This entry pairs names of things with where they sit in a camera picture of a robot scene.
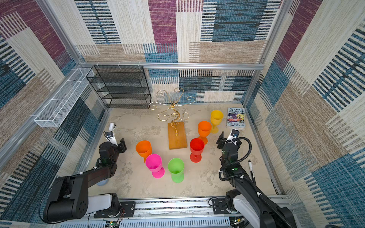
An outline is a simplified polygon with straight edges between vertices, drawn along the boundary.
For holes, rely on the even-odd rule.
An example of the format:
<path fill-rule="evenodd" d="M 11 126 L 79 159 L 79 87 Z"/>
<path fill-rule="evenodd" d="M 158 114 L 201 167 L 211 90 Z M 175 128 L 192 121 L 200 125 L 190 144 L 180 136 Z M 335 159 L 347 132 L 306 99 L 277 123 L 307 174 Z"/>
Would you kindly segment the orange front wine glass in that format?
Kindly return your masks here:
<path fill-rule="evenodd" d="M 204 142 L 204 144 L 208 143 L 207 136 L 210 134 L 211 129 L 212 125 L 207 121 L 201 121 L 198 124 L 198 134 L 199 134 L 198 138 L 201 139 Z"/>

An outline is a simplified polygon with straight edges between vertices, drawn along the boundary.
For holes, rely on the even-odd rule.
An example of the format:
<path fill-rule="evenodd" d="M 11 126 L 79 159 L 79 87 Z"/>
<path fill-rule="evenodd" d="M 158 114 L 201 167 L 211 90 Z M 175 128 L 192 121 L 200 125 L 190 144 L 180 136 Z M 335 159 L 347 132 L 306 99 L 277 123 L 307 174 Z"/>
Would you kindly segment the orange wine glass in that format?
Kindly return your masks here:
<path fill-rule="evenodd" d="M 136 145 L 136 151 L 137 153 L 143 157 L 144 162 L 146 162 L 147 157 L 150 156 L 152 154 L 152 145 L 149 141 L 147 140 L 143 140 L 140 141 L 137 145 Z"/>
<path fill-rule="evenodd" d="M 207 136 L 210 134 L 211 129 L 212 125 L 207 121 L 201 121 L 198 124 L 198 134 L 199 134 L 198 138 L 201 139 L 204 142 L 204 144 L 208 143 Z"/>

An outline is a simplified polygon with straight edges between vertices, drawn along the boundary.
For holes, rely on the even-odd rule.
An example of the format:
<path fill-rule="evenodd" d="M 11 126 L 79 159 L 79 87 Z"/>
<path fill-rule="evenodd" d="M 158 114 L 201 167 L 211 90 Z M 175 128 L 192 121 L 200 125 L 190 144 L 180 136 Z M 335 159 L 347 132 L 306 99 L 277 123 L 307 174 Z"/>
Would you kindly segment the yellow plastic wine glass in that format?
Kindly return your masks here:
<path fill-rule="evenodd" d="M 218 133 L 218 125 L 222 122 L 223 120 L 223 112 L 219 111 L 219 110 L 213 110 L 211 112 L 211 124 L 212 124 L 212 130 L 211 133 L 212 134 L 216 134 Z"/>

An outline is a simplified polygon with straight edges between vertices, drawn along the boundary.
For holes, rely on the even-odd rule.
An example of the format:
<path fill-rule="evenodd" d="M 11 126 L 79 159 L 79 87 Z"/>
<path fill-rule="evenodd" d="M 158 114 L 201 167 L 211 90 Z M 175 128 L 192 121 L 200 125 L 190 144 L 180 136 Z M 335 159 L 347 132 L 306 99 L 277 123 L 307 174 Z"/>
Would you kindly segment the orange back wine glass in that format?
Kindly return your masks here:
<path fill-rule="evenodd" d="M 143 157 L 144 162 L 146 162 L 147 157 L 150 156 L 152 154 L 152 145 L 149 141 L 147 140 L 143 140 L 140 141 L 137 145 L 136 145 L 136 151 L 137 153 Z"/>

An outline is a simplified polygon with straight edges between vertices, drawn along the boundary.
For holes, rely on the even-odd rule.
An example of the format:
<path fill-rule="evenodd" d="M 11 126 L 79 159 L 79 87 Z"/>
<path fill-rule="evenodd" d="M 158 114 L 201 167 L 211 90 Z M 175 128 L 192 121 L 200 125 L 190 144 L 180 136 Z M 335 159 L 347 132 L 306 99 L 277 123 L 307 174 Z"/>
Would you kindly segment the red plastic wine glass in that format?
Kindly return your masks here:
<path fill-rule="evenodd" d="M 202 152 L 205 148 L 204 141 L 200 138 L 194 138 L 190 142 L 190 160 L 194 163 L 198 163 L 202 159 Z"/>

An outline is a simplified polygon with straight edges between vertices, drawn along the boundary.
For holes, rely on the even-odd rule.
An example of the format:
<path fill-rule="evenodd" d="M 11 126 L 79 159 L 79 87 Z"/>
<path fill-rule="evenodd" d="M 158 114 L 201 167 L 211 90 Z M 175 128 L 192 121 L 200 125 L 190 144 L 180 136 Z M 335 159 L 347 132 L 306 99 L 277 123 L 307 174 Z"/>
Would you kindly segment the pink plastic wine glass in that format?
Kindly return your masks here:
<path fill-rule="evenodd" d="M 152 176 L 156 179 L 162 178 L 165 174 L 162 158 L 158 154 L 151 154 L 145 161 L 146 167 L 152 172 Z"/>

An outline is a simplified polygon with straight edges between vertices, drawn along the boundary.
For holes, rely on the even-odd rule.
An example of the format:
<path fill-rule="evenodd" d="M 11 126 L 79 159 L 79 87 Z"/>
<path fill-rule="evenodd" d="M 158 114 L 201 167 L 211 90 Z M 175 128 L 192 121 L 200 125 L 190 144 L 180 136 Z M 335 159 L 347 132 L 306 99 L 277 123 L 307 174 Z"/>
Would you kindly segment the green plastic wine glass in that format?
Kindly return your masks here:
<path fill-rule="evenodd" d="M 184 180 L 184 162 L 180 158 L 173 158 L 168 163 L 168 171 L 172 181 L 181 183 Z"/>

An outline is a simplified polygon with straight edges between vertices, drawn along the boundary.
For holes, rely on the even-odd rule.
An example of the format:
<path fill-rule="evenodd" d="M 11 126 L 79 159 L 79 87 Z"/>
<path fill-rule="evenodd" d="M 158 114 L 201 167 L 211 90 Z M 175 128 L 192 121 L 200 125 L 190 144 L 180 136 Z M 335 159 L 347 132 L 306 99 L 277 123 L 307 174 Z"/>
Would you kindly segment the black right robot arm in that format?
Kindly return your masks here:
<path fill-rule="evenodd" d="M 269 199 L 241 166 L 251 154 L 252 144 L 239 133 L 233 129 L 227 138 L 221 133 L 216 142 L 221 149 L 219 179 L 234 187 L 226 193 L 227 211 L 240 213 L 254 228 L 296 228 L 292 211 Z"/>

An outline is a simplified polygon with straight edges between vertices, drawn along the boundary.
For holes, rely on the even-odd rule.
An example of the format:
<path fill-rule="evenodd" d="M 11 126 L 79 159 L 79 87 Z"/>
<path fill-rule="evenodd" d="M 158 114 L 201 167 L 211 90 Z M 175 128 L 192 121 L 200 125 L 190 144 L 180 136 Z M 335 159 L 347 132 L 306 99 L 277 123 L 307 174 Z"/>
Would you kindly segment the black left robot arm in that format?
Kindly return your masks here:
<path fill-rule="evenodd" d="M 124 138 L 120 143 L 104 142 L 99 146 L 99 163 L 91 170 L 72 176 L 56 178 L 40 218 L 47 224 L 80 219 L 89 214 L 89 187 L 113 177 L 117 170 L 117 160 L 126 152 Z"/>

